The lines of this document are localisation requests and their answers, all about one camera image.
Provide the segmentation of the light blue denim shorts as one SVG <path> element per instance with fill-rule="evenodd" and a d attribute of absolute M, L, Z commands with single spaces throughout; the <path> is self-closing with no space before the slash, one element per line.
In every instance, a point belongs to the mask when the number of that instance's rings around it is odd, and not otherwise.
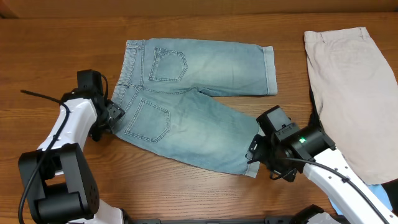
<path fill-rule="evenodd" d="M 257 176 L 247 152 L 256 119 L 218 101 L 278 92 L 274 49 L 196 39 L 128 40 L 112 100 L 113 133 L 154 154 L 202 169 Z"/>

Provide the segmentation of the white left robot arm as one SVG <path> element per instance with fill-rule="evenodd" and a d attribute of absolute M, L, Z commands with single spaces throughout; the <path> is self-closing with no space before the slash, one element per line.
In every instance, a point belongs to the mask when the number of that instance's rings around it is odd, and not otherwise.
<path fill-rule="evenodd" d="M 78 86 L 56 102 L 59 117 L 37 150 L 18 161 L 24 204 L 36 223 L 130 223 L 128 214 L 108 205 L 83 155 L 87 138 L 112 133 L 125 112 L 108 99 L 108 81 L 95 70 L 77 73 Z"/>

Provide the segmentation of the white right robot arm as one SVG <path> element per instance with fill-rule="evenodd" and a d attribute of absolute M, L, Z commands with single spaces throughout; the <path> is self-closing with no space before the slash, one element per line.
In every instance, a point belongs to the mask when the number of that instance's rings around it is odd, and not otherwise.
<path fill-rule="evenodd" d="M 350 223 L 397 223 L 394 215 L 353 172 L 320 126 L 299 128 L 275 106 L 257 118 L 246 157 L 270 170 L 272 180 L 293 182 L 297 173 L 316 184 Z"/>

